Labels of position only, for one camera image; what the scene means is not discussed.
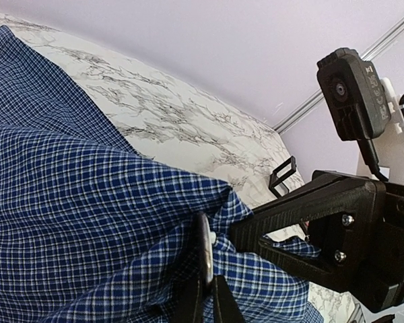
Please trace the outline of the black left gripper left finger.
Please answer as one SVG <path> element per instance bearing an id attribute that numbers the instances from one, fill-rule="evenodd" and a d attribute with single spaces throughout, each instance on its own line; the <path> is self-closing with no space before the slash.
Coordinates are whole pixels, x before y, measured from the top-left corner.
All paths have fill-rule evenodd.
<path id="1" fill-rule="evenodd" d="M 205 281 L 203 271 L 188 280 L 180 295 L 174 315 L 173 323 L 201 323 L 203 322 L 203 302 L 205 296 Z"/>

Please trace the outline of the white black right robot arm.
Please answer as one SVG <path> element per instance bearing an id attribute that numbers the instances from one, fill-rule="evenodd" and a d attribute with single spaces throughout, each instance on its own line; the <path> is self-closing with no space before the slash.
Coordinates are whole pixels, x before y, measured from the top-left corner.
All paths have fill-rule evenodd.
<path id="1" fill-rule="evenodd" d="M 293 276 L 349 292 L 371 312 L 404 303 L 404 108 L 383 79 L 391 121 L 374 146 L 389 179 L 372 179 L 362 161 L 354 176 L 316 171 L 295 191 L 255 209 L 230 228 L 239 252 L 253 252 Z M 276 248 L 267 234 L 308 224 L 316 258 Z"/>

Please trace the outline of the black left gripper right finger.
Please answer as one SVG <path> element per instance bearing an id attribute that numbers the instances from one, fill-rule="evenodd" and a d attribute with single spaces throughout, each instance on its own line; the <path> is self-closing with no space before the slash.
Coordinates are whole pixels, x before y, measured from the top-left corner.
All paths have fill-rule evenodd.
<path id="1" fill-rule="evenodd" d="M 212 291 L 215 323 L 245 323 L 224 276 L 216 275 L 213 278 Z"/>

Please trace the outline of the brown round brooch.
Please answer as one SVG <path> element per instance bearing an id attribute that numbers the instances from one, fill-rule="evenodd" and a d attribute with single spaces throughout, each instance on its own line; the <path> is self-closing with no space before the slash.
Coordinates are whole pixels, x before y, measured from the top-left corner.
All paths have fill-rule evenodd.
<path id="1" fill-rule="evenodd" d="M 211 291 L 214 278 L 213 272 L 213 243 L 216 234 L 211 231 L 208 217 L 204 212 L 197 213 L 197 232 L 199 239 L 200 276 L 204 294 Z"/>

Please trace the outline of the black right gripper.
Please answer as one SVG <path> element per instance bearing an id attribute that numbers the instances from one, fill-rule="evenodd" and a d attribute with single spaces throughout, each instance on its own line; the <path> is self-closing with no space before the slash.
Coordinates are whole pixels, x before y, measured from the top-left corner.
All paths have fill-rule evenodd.
<path id="1" fill-rule="evenodd" d="M 298 256 L 268 241 L 268 233 L 295 224 L 319 256 Z M 237 251 L 348 291 L 371 312 L 404 303 L 404 186 L 317 171 L 303 187 L 233 223 L 229 236 Z"/>

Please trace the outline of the blue checked shirt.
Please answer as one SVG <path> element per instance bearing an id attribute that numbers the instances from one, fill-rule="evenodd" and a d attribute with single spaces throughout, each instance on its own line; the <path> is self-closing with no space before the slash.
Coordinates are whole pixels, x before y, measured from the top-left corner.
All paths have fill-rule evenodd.
<path id="1" fill-rule="evenodd" d="M 169 322 L 214 272 L 247 322 L 322 322 L 309 284 L 229 240 L 251 215 L 223 180 L 140 154 L 57 65 L 0 27 L 0 322 Z"/>

